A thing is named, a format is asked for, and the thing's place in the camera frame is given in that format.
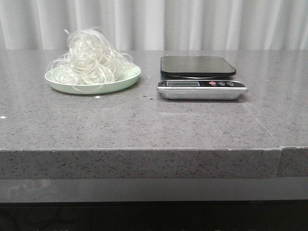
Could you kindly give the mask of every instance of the granite countertop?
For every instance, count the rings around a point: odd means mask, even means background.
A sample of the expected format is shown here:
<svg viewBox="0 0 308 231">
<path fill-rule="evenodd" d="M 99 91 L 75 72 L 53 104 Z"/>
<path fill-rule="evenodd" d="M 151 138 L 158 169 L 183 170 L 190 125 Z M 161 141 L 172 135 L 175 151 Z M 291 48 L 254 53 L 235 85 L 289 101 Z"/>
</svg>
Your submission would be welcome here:
<svg viewBox="0 0 308 231">
<path fill-rule="evenodd" d="M 100 98 L 49 86 L 47 65 L 63 53 L 0 51 L 0 179 L 308 176 L 308 51 L 128 51 L 138 82 Z M 223 57 L 250 90 L 165 100 L 165 55 Z"/>
</svg>

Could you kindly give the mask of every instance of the digital scale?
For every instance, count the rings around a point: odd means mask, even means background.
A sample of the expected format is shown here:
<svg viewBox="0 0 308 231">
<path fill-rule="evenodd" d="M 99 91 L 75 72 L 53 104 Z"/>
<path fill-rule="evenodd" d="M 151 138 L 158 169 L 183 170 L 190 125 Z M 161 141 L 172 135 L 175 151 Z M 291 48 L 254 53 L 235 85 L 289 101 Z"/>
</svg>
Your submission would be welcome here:
<svg viewBox="0 0 308 231">
<path fill-rule="evenodd" d="M 221 57 L 164 56 L 157 90 L 169 100 L 237 100 L 248 89 L 228 79 L 235 74 Z"/>
</svg>

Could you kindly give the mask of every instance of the plate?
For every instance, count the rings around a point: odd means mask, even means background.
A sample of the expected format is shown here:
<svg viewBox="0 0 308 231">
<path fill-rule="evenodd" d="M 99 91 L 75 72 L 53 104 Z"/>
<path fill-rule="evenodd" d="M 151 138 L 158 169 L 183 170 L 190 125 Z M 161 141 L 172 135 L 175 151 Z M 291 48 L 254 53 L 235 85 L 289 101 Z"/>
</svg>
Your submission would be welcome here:
<svg viewBox="0 0 308 231">
<path fill-rule="evenodd" d="M 60 68 L 55 68 L 53 71 L 48 71 L 45 74 L 45 78 L 52 88 L 55 90 L 70 93 L 70 94 L 81 94 L 81 95 L 93 95 L 93 94 L 105 94 L 114 91 L 123 90 L 135 84 L 141 73 L 139 67 L 134 67 L 129 71 L 131 77 L 120 80 L 113 83 L 102 83 L 102 84 L 90 84 L 90 85 L 72 85 L 66 83 L 59 83 L 54 80 L 54 75 L 59 74 Z"/>
</svg>

